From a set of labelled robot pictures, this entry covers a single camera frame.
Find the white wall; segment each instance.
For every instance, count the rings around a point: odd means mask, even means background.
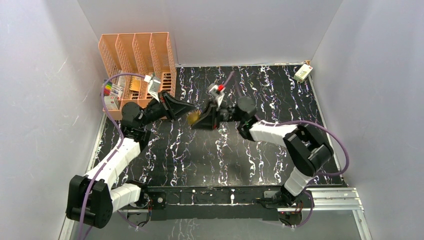
[[[424,239],[424,1],[344,0],[312,59],[376,240]]]
[[[97,42],[76,0],[1,1],[1,239],[59,236],[102,115]]]
[[[342,0],[78,0],[102,34],[170,32],[175,62],[224,66],[310,60]]]

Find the purple cable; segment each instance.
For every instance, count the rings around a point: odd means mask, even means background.
[[[334,172],[334,173],[324,173],[324,172],[318,172],[316,175],[317,176],[328,176],[328,177],[337,177],[343,173],[346,172],[346,170],[349,167],[349,163],[350,163],[350,159],[349,159],[349,154],[348,154],[348,150],[346,149],[345,145],[342,143],[342,141],[330,130],[328,130],[327,128],[316,124],[315,122],[312,121],[304,121],[304,120],[295,120],[295,121],[286,121],[286,122],[281,122],[281,123],[265,123],[262,122],[263,125],[265,126],[271,126],[271,127],[279,127],[282,125],[293,125],[293,124],[310,124],[314,127],[317,127],[319,129],[321,129],[322,131],[326,132],[327,134],[329,134],[330,136],[332,136],[332,138],[340,145],[341,149],[343,150],[344,156],[346,158],[346,165],[344,166],[344,168],[339,171],[339,172]]]
[[[296,228],[301,227],[304,224],[306,224],[306,222],[311,218],[312,209],[315,207],[314,198],[309,194],[309,192],[305,191],[304,193],[310,198],[310,210],[309,210],[309,213],[308,213],[305,221],[299,223],[299,225],[296,225]]]
[[[128,220],[128,218],[122,213],[122,212],[120,212],[120,211],[116,211],[120,216],[121,216],[121,218],[123,218],[131,227],[133,227],[133,228],[137,228],[137,225],[135,224],[135,223],[133,223],[133,222],[131,222],[130,220]]]
[[[228,76],[228,78],[226,79],[226,81],[224,82],[224,84],[223,84],[223,86],[225,87],[226,85],[227,85],[227,83],[230,81],[230,79],[231,79],[231,77],[234,75],[234,70],[232,70],[230,73],[229,73],[229,76]]]
[[[87,236],[89,235],[89,232],[92,230],[93,226],[90,226],[87,231],[85,232],[84,238],[82,240],[86,240]]]
[[[112,152],[111,155],[109,155],[109,157],[106,159],[106,162],[109,162],[109,160],[116,154],[117,149],[119,149],[124,141],[124,133],[122,132],[122,130],[120,129],[120,127],[118,126],[118,124],[115,122],[114,118],[111,116],[111,114],[109,113],[108,108],[106,107],[106,103],[105,103],[105,92],[104,89],[106,87],[106,85],[114,78],[120,77],[120,76],[136,76],[136,77],[140,77],[140,78],[144,78],[144,75],[140,75],[140,74],[135,74],[135,73],[120,73],[120,74],[116,74],[113,75],[111,77],[109,77],[109,79],[107,79],[104,83],[103,86],[101,86],[101,103],[103,104],[103,109],[104,112],[106,113],[106,116],[110,119],[110,121],[113,123],[113,125],[115,126],[115,128],[118,130],[119,133],[119,137],[120,137],[120,141],[119,144],[117,145],[117,148],[115,148],[115,150]],[[83,224],[84,224],[84,216],[85,216],[85,212],[86,212],[86,207],[87,207],[87,201],[89,200],[89,195],[90,195],[90,191],[92,190],[92,187],[94,185],[94,181],[96,180],[97,176],[100,174],[100,172],[103,170],[103,168],[106,166],[106,163],[103,163],[103,165],[97,170],[97,172],[95,173],[94,177],[90,180],[90,183],[88,184],[87,190],[85,191],[85,195],[84,195],[84,200],[82,201],[82,207],[81,207],[81,215],[79,216],[79,224],[78,224],[78,239],[81,240],[83,237]],[[89,234],[91,228],[89,228],[87,230],[87,232],[85,233],[86,235]]]
[[[237,92],[237,94],[238,94],[239,97],[242,97],[243,96],[242,95],[242,90],[240,89],[240,86],[237,83],[235,83],[235,91]],[[256,118],[256,120],[260,121],[260,119],[259,119],[259,117],[258,117],[257,114],[255,114],[254,117]]]

